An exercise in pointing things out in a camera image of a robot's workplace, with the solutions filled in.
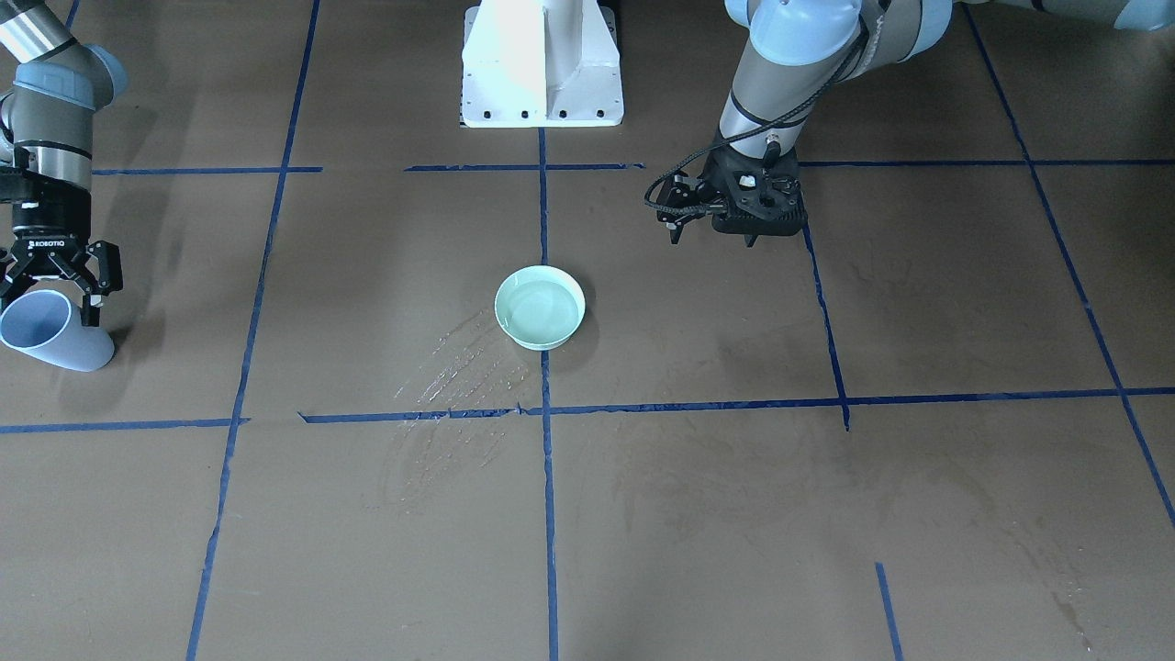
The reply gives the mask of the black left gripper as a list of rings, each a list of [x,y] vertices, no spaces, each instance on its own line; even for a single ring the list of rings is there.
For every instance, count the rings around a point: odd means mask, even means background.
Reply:
[[[672,244],[689,222],[705,217],[716,231],[741,235],[746,247],[759,237],[793,237],[810,225],[793,148],[768,148],[765,158],[751,158],[721,147],[709,154],[700,176],[677,169],[654,180],[654,214]]]

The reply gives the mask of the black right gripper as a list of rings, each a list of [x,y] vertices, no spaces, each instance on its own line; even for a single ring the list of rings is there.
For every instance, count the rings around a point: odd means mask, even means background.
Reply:
[[[90,200],[81,187],[42,174],[1,176],[14,234],[12,247],[4,248],[4,309],[38,281],[66,279],[83,292],[83,326],[100,326],[100,308],[123,289],[123,271],[118,244],[90,242]]]

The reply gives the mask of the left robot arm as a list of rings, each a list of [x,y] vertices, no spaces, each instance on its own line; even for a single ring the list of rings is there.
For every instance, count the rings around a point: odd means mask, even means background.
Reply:
[[[698,175],[691,156],[660,175],[643,201],[672,244],[689,223],[747,247],[793,237],[810,223],[795,142],[822,96],[878,67],[906,62],[944,38],[953,1],[728,1],[748,39]]]

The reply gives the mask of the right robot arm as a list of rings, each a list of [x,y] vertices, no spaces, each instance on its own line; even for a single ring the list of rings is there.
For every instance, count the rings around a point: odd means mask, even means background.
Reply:
[[[16,59],[4,92],[1,197],[14,238],[4,248],[4,306],[38,282],[70,281],[83,294],[83,326],[98,328],[123,275],[118,245],[92,237],[94,119],[129,76],[42,1],[5,1],[1,38]]]

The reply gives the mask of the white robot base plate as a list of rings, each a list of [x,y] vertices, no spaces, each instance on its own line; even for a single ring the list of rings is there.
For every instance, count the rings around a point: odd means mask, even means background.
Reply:
[[[620,38],[599,1],[481,1],[464,12],[461,56],[470,129],[622,124]]]

